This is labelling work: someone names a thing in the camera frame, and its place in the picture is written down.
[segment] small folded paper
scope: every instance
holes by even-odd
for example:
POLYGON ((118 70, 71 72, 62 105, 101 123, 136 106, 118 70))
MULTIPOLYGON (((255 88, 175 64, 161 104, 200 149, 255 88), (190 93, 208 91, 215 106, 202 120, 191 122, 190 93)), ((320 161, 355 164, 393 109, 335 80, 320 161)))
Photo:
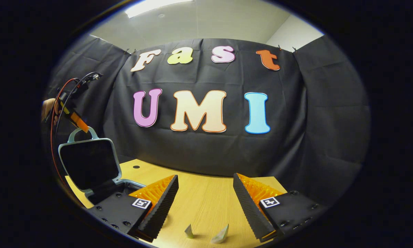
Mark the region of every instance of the small folded paper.
POLYGON ((185 229, 185 234, 187 235, 187 238, 189 239, 194 238, 193 231, 191 230, 191 224, 185 229))
POLYGON ((224 229, 222 229, 222 231, 220 231, 214 238, 211 239, 211 243, 213 244, 220 244, 222 242, 224 242, 224 240, 226 239, 226 236, 228 234, 228 227, 230 227, 230 225, 226 225, 226 227, 224 229))

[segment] blue letter i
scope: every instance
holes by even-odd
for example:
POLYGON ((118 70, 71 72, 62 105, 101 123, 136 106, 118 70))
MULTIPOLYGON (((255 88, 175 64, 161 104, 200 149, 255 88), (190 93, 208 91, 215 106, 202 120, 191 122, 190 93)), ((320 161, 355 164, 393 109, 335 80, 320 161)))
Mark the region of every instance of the blue letter i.
POLYGON ((271 128, 266 124, 265 102, 268 96, 263 93, 248 92, 245 99, 249 102, 249 124, 245 127, 248 133, 267 133, 271 128))

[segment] black fabric backdrop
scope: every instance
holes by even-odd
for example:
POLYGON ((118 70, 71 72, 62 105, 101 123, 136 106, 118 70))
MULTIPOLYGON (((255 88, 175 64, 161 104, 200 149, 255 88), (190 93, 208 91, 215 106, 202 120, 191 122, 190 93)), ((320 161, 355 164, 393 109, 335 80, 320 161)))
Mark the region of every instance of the black fabric backdrop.
MULTIPOLYGON (((300 190, 322 204, 332 204, 361 168, 369 139, 369 108, 358 75, 345 55, 326 36, 297 52, 266 44, 231 39, 172 42, 129 55, 89 36, 64 56, 52 73, 48 97, 72 77, 96 71, 104 74, 76 101, 85 122, 98 136, 112 139, 120 162, 138 158, 160 166, 213 176, 275 176, 287 190, 300 190), (234 49, 235 61, 213 63, 211 50, 234 49), (188 64, 168 64, 171 52, 193 49, 188 64), (145 69, 130 72, 140 53, 161 49, 145 69), (257 50, 278 57, 279 71, 262 65, 257 50), (145 91, 142 113, 148 116, 148 91, 163 90, 158 119, 139 127, 133 117, 133 94, 145 91), (223 100, 223 133, 201 128, 170 129, 175 91, 189 90, 198 103, 211 90, 227 93, 223 100), (268 95, 266 121, 271 131, 250 134, 246 92, 268 95)), ((74 127, 61 121, 58 144, 74 127)))

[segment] orange soft finger pad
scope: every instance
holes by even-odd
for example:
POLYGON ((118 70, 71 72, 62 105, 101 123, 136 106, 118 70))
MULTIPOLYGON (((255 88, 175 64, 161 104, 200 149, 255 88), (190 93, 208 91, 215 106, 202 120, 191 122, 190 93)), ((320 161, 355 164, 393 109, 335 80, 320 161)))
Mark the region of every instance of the orange soft finger pad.
POLYGON ((283 193, 238 173, 234 174, 233 187, 255 237, 261 242, 273 238, 276 231, 260 208, 259 202, 283 193))
POLYGON ((172 175, 129 194, 129 196, 151 201, 152 204, 137 228, 136 235, 139 238, 152 242, 158 237, 178 189, 178 176, 172 175))

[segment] bolt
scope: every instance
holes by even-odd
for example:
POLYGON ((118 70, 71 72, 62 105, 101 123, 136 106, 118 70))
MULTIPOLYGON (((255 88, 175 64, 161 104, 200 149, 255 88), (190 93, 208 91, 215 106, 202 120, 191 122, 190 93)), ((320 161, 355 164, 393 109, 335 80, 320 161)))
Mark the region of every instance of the bolt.
POLYGON ((280 226, 286 226, 289 224, 289 221, 283 221, 282 223, 280 223, 280 226))
POLYGON ((299 225, 297 225, 297 226, 293 227, 293 228, 292 228, 292 230, 294 230, 294 229, 298 228, 299 226, 301 226, 301 224, 299 224, 299 225))

